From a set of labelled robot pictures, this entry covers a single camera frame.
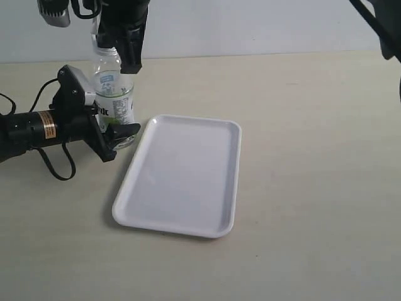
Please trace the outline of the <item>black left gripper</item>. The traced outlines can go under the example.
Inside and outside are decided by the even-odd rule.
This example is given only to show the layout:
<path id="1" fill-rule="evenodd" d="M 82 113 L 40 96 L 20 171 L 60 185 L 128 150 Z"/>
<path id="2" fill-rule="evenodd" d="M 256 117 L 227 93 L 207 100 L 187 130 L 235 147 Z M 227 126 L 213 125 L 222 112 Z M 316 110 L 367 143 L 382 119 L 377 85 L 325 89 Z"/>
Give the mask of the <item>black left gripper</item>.
<path id="1" fill-rule="evenodd" d="M 138 123 L 109 124 L 104 139 L 96 119 L 96 103 L 94 102 L 92 106 L 84 105 L 83 92 L 67 69 L 67 65 L 61 67 L 56 79 L 60 87 L 54 95 L 49 109 L 55 117 L 59 130 L 57 137 L 63 142 L 82 140 L 103 162 L 114 160 L 117 152 L 108 145 L 131 143 L 139 133 L 141 125 Z"/>

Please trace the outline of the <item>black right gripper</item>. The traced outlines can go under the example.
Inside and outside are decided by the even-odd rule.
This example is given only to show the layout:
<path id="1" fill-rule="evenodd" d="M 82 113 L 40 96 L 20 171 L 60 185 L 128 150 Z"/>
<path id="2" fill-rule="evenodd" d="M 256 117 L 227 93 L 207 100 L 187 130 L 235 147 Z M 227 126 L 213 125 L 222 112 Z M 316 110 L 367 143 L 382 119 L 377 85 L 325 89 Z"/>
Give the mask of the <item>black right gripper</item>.
<path id="1" fill-rule="evenodd" d="M 150 1 L 102 1 L 96 43 L 99 48 L 116 47 L 121 73 L 137 74 L 142 69 L 142 48 Z"/>

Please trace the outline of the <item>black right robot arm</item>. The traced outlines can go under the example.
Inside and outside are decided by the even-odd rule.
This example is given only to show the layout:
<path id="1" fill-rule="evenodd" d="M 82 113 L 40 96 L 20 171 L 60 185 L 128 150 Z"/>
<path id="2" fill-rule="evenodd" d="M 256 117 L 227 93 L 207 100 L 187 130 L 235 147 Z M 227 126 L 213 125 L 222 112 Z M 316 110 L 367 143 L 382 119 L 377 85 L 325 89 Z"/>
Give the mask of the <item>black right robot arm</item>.
<path id="1" fill-rule="evenodd" d="M 380 40 L 382 56 L 400 59 L 400 1 L 370 1 L 371 13 L 361 1 L 350 2 Z M 118 70 L 137 74 L 142 68 L 142 48 L 149 1 L 95 1 L 92 43 L 99 50 L 116 50 Z"/>

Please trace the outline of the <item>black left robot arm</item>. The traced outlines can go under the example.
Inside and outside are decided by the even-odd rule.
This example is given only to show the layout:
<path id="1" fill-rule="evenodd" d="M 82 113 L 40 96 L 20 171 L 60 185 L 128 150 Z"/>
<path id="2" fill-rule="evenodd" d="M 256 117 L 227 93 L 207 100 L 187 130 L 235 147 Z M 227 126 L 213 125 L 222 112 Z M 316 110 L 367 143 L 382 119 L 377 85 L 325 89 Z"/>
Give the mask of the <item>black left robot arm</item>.
<path id="1" fill-rule="evenodd" d="M 1 116 L 1 161 L 33 149 L 80 140 L 103 162 L 114 160 L 114 148 L 137 134 L 140 124 L 113 124 L 102 132 L 96 119 L 96 93 L 83 72 L 65 65 L 56 81 L 60 87 L 48 110 Z"/>

